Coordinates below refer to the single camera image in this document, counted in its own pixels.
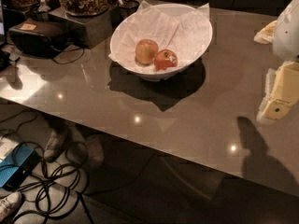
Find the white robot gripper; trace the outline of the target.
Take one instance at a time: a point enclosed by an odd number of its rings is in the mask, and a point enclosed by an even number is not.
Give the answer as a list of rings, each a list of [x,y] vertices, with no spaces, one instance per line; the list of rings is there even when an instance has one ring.
[[[281,60],[291,62],[268,69],[256,118],[261,124],[283,119],[299,101],[299,0],[292,0],[278,16],[272,47]]]

